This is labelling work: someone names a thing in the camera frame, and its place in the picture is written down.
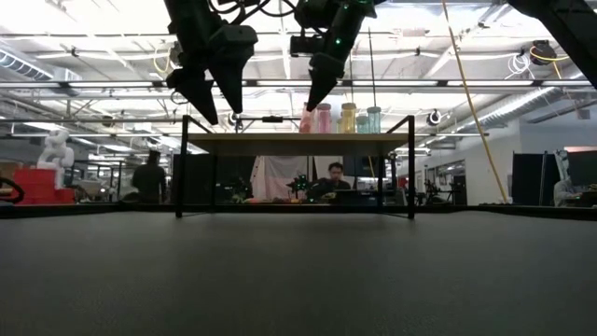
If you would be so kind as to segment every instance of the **black table surface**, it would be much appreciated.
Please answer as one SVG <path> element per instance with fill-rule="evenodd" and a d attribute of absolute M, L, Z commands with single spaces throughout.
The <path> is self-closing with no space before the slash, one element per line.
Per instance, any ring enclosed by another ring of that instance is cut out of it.
<path fill-rule="evenodd" d="M 0 221 L 2 335 L 594 335 L 594 222 L 465 212 Z"/>

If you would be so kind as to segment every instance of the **white robot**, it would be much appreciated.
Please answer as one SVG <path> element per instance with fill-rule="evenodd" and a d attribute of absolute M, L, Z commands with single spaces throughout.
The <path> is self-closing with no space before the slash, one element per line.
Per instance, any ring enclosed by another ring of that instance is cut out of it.
<path fill-rule="evenodd" d="M 62 189 L 64 181 L 64 168 L 72 167 L 75 163 L 75 152 L 66 146 L 70 134 L 67 131 L 51 131 L 46 137 L 46 148 L 37 160 L 38 169 L 53 169 L 56 171 L 54 186 Z"/>

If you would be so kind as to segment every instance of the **man in black shirt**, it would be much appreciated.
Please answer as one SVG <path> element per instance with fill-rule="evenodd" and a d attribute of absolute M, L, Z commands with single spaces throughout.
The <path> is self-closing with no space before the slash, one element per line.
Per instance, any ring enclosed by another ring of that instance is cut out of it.
<path fill-rule="evenodd" d="M 166 202 L 166 173 L 159 164 L 160 153 L 152 150 L 147 163 L 134 170 L 132 186 L 139 190 L 141 203 Z"/>
<path fill-rule="evenodd" d="M 329 178 L 321 178 L 311 187 L 310 197 L 319 199 L 336 190 L 350 190 L 351 185 L 342 181 L 344 166 L 339 162 L 331 163 L 327 167 Z"/>

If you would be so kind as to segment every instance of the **person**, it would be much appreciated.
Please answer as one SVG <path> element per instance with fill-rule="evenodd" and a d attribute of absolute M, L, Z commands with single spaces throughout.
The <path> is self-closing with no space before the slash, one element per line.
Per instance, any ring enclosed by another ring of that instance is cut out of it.
<path fill-rule="evenodd" d="M 134 170 L 132 186 L 139 190 L 141 203 L 166 202 L 166 173 L 159 163 L 160 153 L 152 150 L 149 151 L 147 163 Z"/>
<path fill-rule="evenodd" d="M 310 197 L 321 198 L 336 190 L 350 190 L 351 185 L 342 180 L 344 166 L 340 162 L 333 162 L 327 167 L 329 178 L 321 178 L 311 187 Z"/>
<path fill-rule="evenodd" d="M 585 188 L 572 185 L 570 175 L 553 186 L 553 202 L 556 206 L 568 206 L 569 200 L 574 200 L 582 196 Z"/>

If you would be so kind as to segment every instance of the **pink bottle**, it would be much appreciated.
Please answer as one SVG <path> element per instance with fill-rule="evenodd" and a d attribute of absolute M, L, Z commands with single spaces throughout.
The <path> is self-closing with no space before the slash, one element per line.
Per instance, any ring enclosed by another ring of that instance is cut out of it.
<path fill-rule="evenodd" d="M 319 133 L 332 133 L 332 106 L 330 104 L 320 104 L 317 106 L 319 114 Z"/>
<path fill-rule="evenodd" d="M 307 111 L 307 103 L 302 107 L 302 117 L 300 117 L 299 133 L 311 132 L 311 112 Z"/>

